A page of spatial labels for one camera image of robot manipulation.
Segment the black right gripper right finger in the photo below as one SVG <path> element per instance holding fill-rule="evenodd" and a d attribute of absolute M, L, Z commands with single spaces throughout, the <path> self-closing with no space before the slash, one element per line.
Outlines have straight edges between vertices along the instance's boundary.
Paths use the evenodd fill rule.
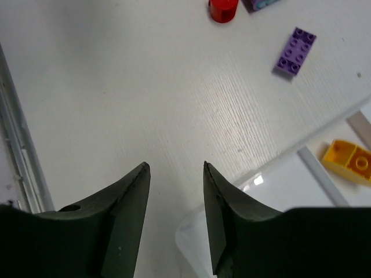
<path fill-rule="evenodd" d="M 369 277 L 370 208 L 260 203 L 203 166 L 212 272 L 217 277 Z"/>

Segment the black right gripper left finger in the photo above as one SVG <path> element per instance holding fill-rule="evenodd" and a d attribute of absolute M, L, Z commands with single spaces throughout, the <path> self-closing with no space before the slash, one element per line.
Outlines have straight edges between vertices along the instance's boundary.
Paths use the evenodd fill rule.
<path fill-rule="evenodd" d="M 2 277 L 133 277 L 150 191 L 141 163 L 58 211 L 1 206 Z"/>

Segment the yellow round lego piece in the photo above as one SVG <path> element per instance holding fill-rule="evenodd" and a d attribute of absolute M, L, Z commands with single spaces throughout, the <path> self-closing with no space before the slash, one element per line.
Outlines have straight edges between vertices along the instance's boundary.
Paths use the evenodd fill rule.
<path fill-rule="evenodd" d="M 333 140 L 321 163 L 348 181 L 370 186 L 370 151 L 353 142 Z"/>

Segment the purple lego plate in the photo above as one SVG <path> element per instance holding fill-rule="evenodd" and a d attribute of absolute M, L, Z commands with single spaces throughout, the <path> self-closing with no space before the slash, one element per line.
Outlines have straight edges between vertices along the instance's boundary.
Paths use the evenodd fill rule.
<path fill-rule="evenodd" d="M 282 49 L 272 71 L 284 77 L 297 76 L 303 66 L 317 36 L 296 27 Z"/>

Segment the red round lego piece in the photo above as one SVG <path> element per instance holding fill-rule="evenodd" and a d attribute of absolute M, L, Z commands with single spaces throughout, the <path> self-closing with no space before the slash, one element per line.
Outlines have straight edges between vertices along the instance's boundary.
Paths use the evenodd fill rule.
<path fill-rule="evenodd" d="M 231 21 L 236 14 L 238 0 L 209 0 L 208 7 L 211 18 L 218 23 Z"/>

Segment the purple tall lego brick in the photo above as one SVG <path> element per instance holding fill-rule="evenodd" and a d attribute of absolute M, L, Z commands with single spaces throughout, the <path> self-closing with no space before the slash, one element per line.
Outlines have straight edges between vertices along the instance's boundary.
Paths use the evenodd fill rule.
<path fill-rule="evenodd" d="M 262 10 L 278 1 L 279 0 L 241 0 L 244 7 L 249 13 Z"/>

